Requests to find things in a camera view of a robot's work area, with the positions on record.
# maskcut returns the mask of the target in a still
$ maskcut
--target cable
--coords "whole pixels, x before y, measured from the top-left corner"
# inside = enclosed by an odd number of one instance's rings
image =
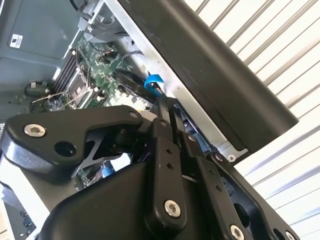
[[[90,45],[94,50],[96,50],[96,51],[98,51],[98,52],[100,52],[100,53],[105,53],[105,52],[108,51],[108,50],[100,50],[100,49],[96,48],[96,47],[92,44],[92,42],[89,42],[89,45]]]
[[[129,57],[129,56],[135,55],[135,54],[137,54],[137,55],[143,55],[143,56],[144,56],[144,54],[142,53],[142,51],[132,51],[132,52],[128,52],[127,54],[123,55],[122,60],[121,60],[121,63],[122,63],[122,66],[123,66],[125,69],[130,70],[130,69],[128,68],[128,66],[125,64],[126,58]]]
[[[59,107],[59,108],[57,109],[57,111],[60,110],[60,109],[63,109],[64,107],[68,106],[69,104],[73,103],[75,100],[77,100],[77,99],[80,98],[81,96],[87,94],[88,92],[90,92],[90,90],[87,90],[87,91],[81,93],[79,96],[77,96],[77,97],[75,97],[74,99],[72,99],[71,101],[67,102],[65,105]]]
[[[39,102],[39,101],[41,101],[41,100],[50,99],[50,98],[52,98],[52,97],[54,97],[54,96],[62,95],[62,94],[65,94],[65,93],[66,93],[65,91],[62,91],[62,92],[58,92],[58,93],[56,93],[56,94],[48,95],[48,96],[39,98],[39,99],[37,99],[37,100],[34,100],[34,101],[32,102],[32,104],[34,104],[34,103],[36,103],[36,102]]]
[[[78,12],[79,8],[77,7],[75,1],[74,0],[69,0],[69,1],[71,3],[72,7],[74,8],[74,10]]]

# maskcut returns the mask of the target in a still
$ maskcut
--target hole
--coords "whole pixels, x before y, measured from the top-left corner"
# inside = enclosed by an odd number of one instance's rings
[[[168,167],[168,169],[173,170],[174,166],[169,162],[166,164],[166,166]]]
[[[84,159],[86,159],[87,157],[89,157],[92,149],[95,146],[95,141],[88,141],[85,143],[85,147],[84,147]]]
[[[242,225],[247,228],[250,225],[250,217],[249,214],[247,213],[247,211],[245,210],[245,208],[239,204],[239,203],[235,203],[233,204],[236,213],[238,214]]]
[[[54,145],[57,154],[63,157],[72,157],[76,155],[76,147],[68,141],[60,141]]]
[[[273,229],[273,232],[278,240],[286,240],[285,237],[282,235],[282,233],[278,229],[276,228]]]
[[[219,191],[222,192],[222,188],[219,185],[215,185],[215,188]]]
[[[235,235],[237,235],[238,238],[241,237],[241,232],[239,232],[238,229],[234,230]]]

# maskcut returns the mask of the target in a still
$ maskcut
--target white sticker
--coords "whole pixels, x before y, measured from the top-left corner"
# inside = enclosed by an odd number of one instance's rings
[[[23,38],[24,38],[24,36],[22,36],[22,35],[13,34],[12,38],[11,38],[11,42],[10,42],[10,47],[19,49]]]

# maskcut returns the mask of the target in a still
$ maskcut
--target black plastic bracket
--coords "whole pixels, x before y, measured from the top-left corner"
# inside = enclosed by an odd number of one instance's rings
[[[84,160],[90,132],[112,127],[138,129],[142,123],[141,115],[125,105],[17,115],[6,122],[1,149],[19,167],[62,181],[70,179]],[[24,128],[29,124],[42,126],[45,135],[26,134]]]
[[[253,239],[287,239],[286,232],[290,232],[295,239],[299,239],[290,226],[278,216],[276,211],[267,204],[223,155],[211,152],[207,159],[213,161],[219,174],[232,185],[234,192],[230,198],[235,206],[244,206],[244,210],[248,214],[247,217],[250,219],[247,229],[252,233]]]
[[[179,148],[172,143],[172,128],[156,118],[149,147],[146,223],[158,237],[175,237],[187,224]]]

